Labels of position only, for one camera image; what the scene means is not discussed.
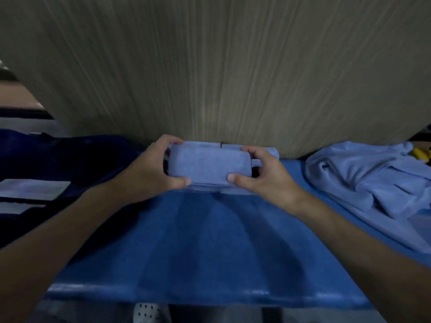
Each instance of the blue work surface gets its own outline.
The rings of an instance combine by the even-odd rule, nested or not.
[[[282,160],[303,188],[396,251],[431,266],[363,223]],[[69,264],[52,298],[283,307],[368,308],[348,273],[299,220],[257,196],[168,192],[112,243]]]

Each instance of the textured wall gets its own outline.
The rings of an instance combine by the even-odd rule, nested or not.
[[[431,0],[2,0],[0,59],[75,134],[276,146],[431,122]]]

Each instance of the hand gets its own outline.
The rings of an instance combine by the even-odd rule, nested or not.
[[[294,182],[281,162],[263,147],[245,145],[241,151],[249,152],[260,159],[262,162],[260,175],[258,178],[250,178],[239,173],[231,173],[228,175],[228,181],[294,214],[296,204],[309,194]]]
[[[163,157],[170,143],[182,144],[183,140],[172,135],[163,135],[132,164],[107,182],[115,194],[119,195],[123,206],[191,184],[190,178],[169,177],[163,172]]]

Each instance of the light blue fabric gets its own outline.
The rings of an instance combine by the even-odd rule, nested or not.
[[[240,150],[241,147],[242,145],[193,141],[184,142],[183,145],[170,145],[170,155],[166,157],[168,174],[192,180],[192,184],[184,191],[253,195],[227,181],[229,173],[251,177],[251,168],[262,166],[259,159],[251,159],[248,152]],[[276,148],[266,149],[279,157]]]
[[[305,176],[369,225],[411,249],[431,253],[409,221],[431,203],[431,167],[408,155],[412,149],[410,142],[334,144],[307,159]]]

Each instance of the yellow object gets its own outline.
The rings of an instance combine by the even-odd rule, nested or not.
[[[418,160],[425,161],[425,163],[427,163],[431,159],[431,151],[418,147],[414,147],[410,154]]]

